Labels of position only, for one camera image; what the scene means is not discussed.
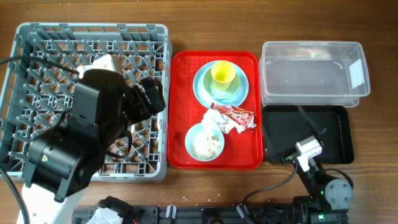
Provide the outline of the black plastic tray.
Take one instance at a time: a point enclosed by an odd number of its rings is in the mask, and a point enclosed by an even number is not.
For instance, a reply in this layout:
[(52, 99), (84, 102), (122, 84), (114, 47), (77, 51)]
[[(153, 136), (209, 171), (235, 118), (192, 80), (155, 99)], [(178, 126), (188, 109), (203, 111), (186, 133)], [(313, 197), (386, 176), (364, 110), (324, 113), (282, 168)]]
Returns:
[[(262, 110), (265, 126), (273, 146), (277, 149), (293, 148), (295, 144), (313, 136), (311, 127), (300, 116), (298, 105), (270, 105)], [(320, 136), (324, 146), (319, 159), (324, 164), (350, 164), (354, 161), (354, 149), (345, 107), (301, 106), (326, 133)]]

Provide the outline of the white tissue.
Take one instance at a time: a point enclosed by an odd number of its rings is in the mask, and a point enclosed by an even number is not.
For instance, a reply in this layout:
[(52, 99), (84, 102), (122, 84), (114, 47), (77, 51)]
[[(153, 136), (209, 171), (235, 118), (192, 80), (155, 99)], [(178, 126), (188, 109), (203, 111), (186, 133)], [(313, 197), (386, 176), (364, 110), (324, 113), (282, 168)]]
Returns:
[(201, 124), (206, 129), (220, 130), (224, 134), (228, 134), (232, 129), (236, 129), (238, 133), (245, 131), (247, 128), (255, 128), (254, 116), (250, 115), (247, 123), (239, 123), (234, 121), (226, 114), (217, 110), (209, 109), (204, 115)]

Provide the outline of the light green bowl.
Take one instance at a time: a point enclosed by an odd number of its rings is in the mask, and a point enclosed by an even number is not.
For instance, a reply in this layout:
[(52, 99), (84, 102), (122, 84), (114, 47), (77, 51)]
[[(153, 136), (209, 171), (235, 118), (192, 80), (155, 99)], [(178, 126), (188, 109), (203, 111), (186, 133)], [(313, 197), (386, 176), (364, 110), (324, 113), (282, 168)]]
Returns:
[(239, 76), (235, 75), (233, 81), (231, 82), (230, 86), (227, 87), (225, 90), (218, 89), (213, 81), (213, 77), (211, 75), (211, 69), (209, 69), (203, 78), (203, 86), (207, 93), (214, 99), (223, 100), (229, 97), (232, 97), (240, 86)]

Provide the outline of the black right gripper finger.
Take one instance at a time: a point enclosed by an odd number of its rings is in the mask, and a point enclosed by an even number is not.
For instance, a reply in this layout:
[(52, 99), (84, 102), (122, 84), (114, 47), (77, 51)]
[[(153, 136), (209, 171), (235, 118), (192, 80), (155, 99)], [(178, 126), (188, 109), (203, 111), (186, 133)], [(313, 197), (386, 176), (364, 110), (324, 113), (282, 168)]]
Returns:
[(323, 141), (320, 139), (322, 134), (326, 133), (326, 128), (320, 126), (318, 123), (315, 122), (309, 115), (305, 112), (305, 110), (298, 105), (297, 107), (300, 116), (308, 123), (311, 127), (311, 131), (315, 139), (320, 143), (321, 146), (324, 146)]
[(277, 149), (269, 139), (269, 135), (264, 125), (262, 125), (262, 130), (264, 136), (264, 160), (271, 164), (290, 164), (291, 159), (289, 159), (289, 157), (294, 153), (294, 149)]

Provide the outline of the red snack wrapper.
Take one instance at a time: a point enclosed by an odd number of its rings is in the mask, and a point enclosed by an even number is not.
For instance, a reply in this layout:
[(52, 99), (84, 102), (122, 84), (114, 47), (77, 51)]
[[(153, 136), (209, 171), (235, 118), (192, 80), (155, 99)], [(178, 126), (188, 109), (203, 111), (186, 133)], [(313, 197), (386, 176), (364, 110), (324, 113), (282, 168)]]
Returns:
[(211, 104), (211, 109), (219, 111), (221, 114), (226, 115), (238, 125), (244, 128), (255, 128), (255, 116), (252, 111), (247, 111), (234, 105), (217, 105)]

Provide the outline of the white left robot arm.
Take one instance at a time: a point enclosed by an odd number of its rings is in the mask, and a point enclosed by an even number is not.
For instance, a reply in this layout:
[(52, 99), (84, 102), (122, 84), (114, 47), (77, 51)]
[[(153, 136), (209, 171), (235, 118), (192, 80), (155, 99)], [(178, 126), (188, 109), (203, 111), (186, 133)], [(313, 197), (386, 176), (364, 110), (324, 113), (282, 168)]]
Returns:
[(90, 69), (74, 87), (72, 107), (57, 123), (33, 138), (19, 196), (19, 223), (60, 223), (69, 219), (91, 177), (129, 127), (165, 109), (162, 83), (151, 77), (129, 86), (114, 71)]

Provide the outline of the grey plastic dishwasher rack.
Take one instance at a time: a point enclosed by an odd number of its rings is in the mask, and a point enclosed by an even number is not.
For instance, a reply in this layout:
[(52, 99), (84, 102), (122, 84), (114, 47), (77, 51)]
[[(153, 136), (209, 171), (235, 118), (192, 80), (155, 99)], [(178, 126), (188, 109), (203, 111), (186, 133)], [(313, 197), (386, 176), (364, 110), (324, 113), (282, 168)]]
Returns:
[[(141, 78), (170, 90), (172, 41), (162, 24), (23, 23), (16, 31), (1, 90), (1, 165), (21, 180), (33, 138), (72, 107), (77, 67), (115, 55), (129, 86)], [(168, 115), (163, 111), (131, 128), (132, 147), (123, 138), (111, 145), (93, 176), (104, 182), (160, 182), (167, 173)]]

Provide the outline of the rice food waste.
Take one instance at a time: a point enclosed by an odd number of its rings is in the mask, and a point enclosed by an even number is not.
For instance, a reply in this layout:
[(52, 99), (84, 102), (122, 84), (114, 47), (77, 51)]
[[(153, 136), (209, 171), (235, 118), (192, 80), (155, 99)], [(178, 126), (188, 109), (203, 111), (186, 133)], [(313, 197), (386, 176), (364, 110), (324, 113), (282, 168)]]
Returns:
[(203, 161), (208, 161), (221, 152), (221, 143), (212, 132), (197, 133), (191, 143), (193, 155)]

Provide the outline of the red plastic tray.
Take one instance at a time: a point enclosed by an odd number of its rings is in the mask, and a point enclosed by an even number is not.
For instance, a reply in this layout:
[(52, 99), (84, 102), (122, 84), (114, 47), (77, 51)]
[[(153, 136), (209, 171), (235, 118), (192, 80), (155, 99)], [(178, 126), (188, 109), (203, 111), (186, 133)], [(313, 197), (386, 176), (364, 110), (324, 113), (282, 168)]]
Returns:
[[(186, 150), (185, 136), (198, 124), (207, 108), (195, 97), (193, 79), (205, 64), (227, 60), (243, 70), (248, 78), (249, 90), (241, 104), (255, 115), (255, 128), (238, 133), (233, 129), (225, 135), (225, 145), (219, 157), (210, 162), (194, 159)], [(167, 159), (181, 169), (255, 169), (264, 159), (262, 138), (262, 102), (259, 84), (259, 61), (248, 51), (183, 50), (175, 54), (171, 63), (169, 125)]]

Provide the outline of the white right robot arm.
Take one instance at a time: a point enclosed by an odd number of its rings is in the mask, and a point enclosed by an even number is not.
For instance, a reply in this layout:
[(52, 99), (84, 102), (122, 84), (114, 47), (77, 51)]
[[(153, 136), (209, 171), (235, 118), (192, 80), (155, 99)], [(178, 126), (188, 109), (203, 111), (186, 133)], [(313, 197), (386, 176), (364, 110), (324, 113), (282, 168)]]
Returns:
[(291, 203), (266, 205), (263, 223), (347, 223), (353, 181), (323, 168), (354, 160), (345, 107), (273, 105), (263, 108), (262, 118), (267, 161), (293, 164), (308, 192)]

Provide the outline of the light blue small bowl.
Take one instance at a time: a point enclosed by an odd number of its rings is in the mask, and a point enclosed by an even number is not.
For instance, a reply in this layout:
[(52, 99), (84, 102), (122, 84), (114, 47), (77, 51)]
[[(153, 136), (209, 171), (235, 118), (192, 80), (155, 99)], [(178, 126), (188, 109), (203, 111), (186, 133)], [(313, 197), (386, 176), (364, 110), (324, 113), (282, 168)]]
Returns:
[[(214, 135), (216, 135), (216, 136), (218, 137), (218, 139), (220, 140), (220, 143), (221, 143), (221, 152), (220, 152), (217, 156), (215, 156), (214, 158), (212, 158), (212, 159), (210, 159), (210, 160), (208, 160), (208, 161), (203, 161), (203, 160), (197, 159), (197, 158), (193, 155), (193, 152), (192, 152), (191, 143), (192, 143), (192, 141), (193, 141), (193, 138), (195, 137), (195, 135), (196, 135), (197, 133), (200, 133), (200, 132), (202, 132), (202, 131), (212, 132)], [(190, 155), (192, 158), (194, 158), (194, 159), (197, 160), (197, 161), (201, 161), (201, 162), (209, 162), (209, 161), (212, 161), (212, 160), (216, 159), (218, 156), (220, 156), (221, 153), (223, 152), (224, 144), (225, 144), (224, 135), (223, 135), (223, 133), (222, 133), (220, 130), (206, 129), (201, 123), (198, 123), (198, 124), (192, 126), (192, 127), (188, 130), (188, 132), (187, 132), (187, 134), (186, 134), (186, 136), (185, 136), (185, 147), (186, 147), (187, 152), (189, 153), (189, 155)]]

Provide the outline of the clear plastic bin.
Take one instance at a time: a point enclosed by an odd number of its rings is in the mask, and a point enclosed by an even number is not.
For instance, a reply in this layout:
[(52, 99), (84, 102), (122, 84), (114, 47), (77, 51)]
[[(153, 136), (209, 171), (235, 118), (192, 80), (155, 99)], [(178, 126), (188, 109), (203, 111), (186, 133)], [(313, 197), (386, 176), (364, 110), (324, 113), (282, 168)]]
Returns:
[(358, 42), (267, 41), (259, 73), (263, 105), (355, 107), (371, 92)]

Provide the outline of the yellow plastic cup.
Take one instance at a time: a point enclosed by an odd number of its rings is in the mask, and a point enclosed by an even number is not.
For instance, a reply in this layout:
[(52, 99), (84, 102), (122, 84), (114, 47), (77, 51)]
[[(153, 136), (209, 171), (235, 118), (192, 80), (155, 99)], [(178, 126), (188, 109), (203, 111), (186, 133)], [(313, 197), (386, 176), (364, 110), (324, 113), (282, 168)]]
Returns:
[(233, 63), (220, 60), (211, 67), (213, 84), (219, 90), (227, 89), (236, 76), (236, 69)]

